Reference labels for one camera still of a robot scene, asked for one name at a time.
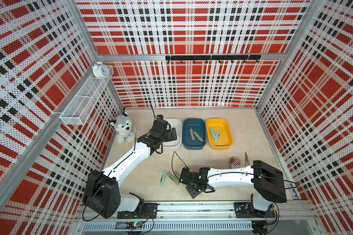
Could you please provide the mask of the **olive knife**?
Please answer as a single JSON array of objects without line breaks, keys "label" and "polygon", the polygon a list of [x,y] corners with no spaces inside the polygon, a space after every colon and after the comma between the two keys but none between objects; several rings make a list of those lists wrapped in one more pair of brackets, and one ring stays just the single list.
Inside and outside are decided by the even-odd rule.
[{"label": "olive knife", "polygon": [[196,132],[194,131],[195,139],[198,139],[200,142],[203,142],[204,139]]},{"label": "olive knife", "polygon": [[194,131],[192,128],[189,129],[189,132],[190,132],[190,136],[191,136],[191,140],[195,140],[195,135],[194,135]]}]

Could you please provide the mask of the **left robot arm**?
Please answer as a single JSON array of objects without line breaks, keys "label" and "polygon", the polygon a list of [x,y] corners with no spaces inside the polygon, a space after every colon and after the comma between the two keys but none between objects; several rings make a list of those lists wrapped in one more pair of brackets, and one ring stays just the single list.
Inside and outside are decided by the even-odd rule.
[{"label": "left robot arm", "polygon": [[135,139],[129,152],[104,170],[93,170],[88,175],[82,200],[85,208],[104,218],[110,218],[115,212],[126,212],[136,218],[147,216],[144,199],[133,193],[121,195],[120,186],[142,161],[155,152],[161,154],[158,150],[162,145],[176,139],[176,129],[162,115],[157,115],[150,131]]}]

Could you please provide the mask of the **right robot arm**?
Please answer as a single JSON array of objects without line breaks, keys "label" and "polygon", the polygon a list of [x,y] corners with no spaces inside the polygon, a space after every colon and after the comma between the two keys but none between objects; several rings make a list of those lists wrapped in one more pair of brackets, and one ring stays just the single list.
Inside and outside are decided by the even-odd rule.
[{"label": "right robot arm", "polygon": [[256,193],[250,198],[249,208],[255,212],[266,212],[274,203],[287,202],[282,171],[260,160],[243,168],[202,167],[198,172],[192,172],[184,167],[178,181],[186,185],[192,198],[222,187],[253,188]]}]

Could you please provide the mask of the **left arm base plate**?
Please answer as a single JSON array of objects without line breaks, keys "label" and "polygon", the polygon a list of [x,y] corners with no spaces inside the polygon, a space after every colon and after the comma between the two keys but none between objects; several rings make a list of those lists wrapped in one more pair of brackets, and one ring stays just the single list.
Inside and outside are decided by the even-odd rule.
[{"label": "left arm base plate", "polygon": [[140,203],[135,211],[118,212],[118,219],[147,219],[148,216],[156,218],[157,216],[157,203]]}]

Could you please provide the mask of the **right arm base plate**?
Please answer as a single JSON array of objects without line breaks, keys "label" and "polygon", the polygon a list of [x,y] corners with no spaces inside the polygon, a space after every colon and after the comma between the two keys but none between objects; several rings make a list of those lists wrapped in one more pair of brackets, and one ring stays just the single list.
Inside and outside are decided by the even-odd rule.
[{"label": "right arm base plate", "polygon": [[272,205],[267,211],[259,211],[253,208],[250,202],[234,203],[234,212],[237,218],[275,218],[276,212]]}]

